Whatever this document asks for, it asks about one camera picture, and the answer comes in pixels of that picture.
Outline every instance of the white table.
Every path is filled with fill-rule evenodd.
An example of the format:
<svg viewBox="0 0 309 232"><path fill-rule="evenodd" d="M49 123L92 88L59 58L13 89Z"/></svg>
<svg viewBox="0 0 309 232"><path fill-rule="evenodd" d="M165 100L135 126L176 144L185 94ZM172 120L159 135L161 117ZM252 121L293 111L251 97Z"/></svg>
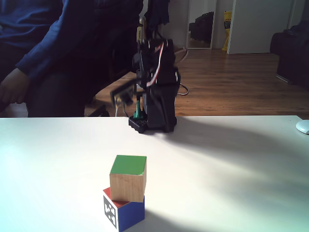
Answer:
<svg viewBox="0 0 309 232"><path fill-rule="evenodd" d="M129 232L308 232L309 136L296 116L0 119L0 231L105 232L117 154L146 155L146 219Z"/></svg>

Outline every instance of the blue sweater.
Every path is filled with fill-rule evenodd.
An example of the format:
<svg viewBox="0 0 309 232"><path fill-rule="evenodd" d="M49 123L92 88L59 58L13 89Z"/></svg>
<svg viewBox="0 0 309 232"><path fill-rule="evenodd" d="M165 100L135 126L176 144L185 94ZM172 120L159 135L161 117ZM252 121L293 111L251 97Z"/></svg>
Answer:
<svg viewBox="0 0 309 232"><path fill-rule="evenodd" d="M25 49L30 79L71 52L94 26L94 0L0 0L0 43Z"/></svg>

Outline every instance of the block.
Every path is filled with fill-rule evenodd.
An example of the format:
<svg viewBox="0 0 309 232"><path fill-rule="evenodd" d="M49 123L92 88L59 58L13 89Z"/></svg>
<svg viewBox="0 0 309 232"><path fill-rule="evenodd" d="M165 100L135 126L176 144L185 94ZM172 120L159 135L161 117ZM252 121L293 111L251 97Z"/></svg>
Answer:
<svg viewBox="0 0 309 232"><path fill-rule="evenodd" d="M143 202L146 188L145 156L117 156L110 173L111 199Z"/></svg>
<svg viewBox="0 0 309 232"><path fill-rule="evenodd" d="M103 190L105 222L115 232L122 232L145 219L145 198L142 203L111 200L111 188Z"/></svg>

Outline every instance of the black cable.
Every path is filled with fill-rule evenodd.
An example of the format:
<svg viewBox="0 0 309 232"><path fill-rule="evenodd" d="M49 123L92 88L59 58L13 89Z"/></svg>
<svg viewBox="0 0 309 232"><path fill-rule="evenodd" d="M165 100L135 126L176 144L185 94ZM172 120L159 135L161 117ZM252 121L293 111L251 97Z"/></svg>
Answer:
<svg viewBox="0 0 309 232"><path fill-rule="evenodd" d="M187 96L189 94L189 89L187 86L184 86L182 83L180 83L180 86L183 87L185 90L187 90L186 93L177 93L178 95L181 95L181 96Z"/></svg>

